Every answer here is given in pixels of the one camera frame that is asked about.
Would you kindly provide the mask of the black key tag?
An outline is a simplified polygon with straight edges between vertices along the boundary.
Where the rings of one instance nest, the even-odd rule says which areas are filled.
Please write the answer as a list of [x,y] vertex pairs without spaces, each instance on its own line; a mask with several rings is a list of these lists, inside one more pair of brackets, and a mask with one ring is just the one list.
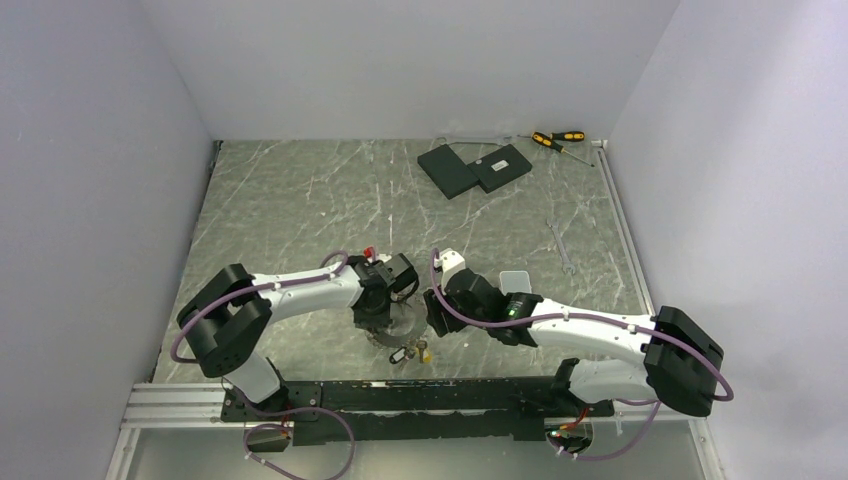
[[407,348],[401,347],[389,355],[389,363],[392,365],[400,364],[407,360]]

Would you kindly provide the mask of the round metal key organizer disc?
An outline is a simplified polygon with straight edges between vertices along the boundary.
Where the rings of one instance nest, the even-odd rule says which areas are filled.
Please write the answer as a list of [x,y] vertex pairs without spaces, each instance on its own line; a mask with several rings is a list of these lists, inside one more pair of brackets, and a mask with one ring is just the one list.
[[427,309],[422,300],[393,303],[388,327],[367,329],[366,338],[381,348],[400,348],[414,345],[428,328]]

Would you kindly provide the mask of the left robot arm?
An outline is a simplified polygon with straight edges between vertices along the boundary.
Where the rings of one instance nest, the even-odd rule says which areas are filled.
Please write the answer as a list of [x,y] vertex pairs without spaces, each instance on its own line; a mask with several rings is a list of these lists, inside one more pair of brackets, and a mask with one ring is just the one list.
[[355,328],[380,346],[403,351],[427,329],[423,308],[412,299],[419,285],[403,254],[336,251],[316,269],[278,275],[250,274],[242,264],[231,264],[178,313],[170,356],[198,365],[207,378],[226,380],[258,417],[272,420],[285,411],[288,394],[281,374],[256,351],[268,326],[316,311],[349,309]]

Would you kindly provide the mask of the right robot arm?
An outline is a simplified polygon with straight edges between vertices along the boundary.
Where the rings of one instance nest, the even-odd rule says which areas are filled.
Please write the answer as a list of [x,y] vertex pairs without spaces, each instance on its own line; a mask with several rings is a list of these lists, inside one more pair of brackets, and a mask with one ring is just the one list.
[[561,362],[550,392],[564,415],[626,400],[707,417],[714,402],[734,397],[721,373],[722,347],[679,308],[663,306],[655,315],[586,310],[527,292],[504,294],[468,268],[433,267],[429,280],[427,321],[438,336],[474,326],[508,346],[596,354]]

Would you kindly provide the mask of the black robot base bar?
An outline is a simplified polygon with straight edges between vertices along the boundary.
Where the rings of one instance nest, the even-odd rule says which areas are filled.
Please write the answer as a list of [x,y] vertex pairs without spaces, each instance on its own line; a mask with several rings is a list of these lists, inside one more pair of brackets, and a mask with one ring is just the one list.
[[557,419],[608,418],[611,401],[583,405],[553,377],[288,381],[249,409],[226,390],[220,418],[288,420],[297,446],[328,442],[510,437],[541,441]]

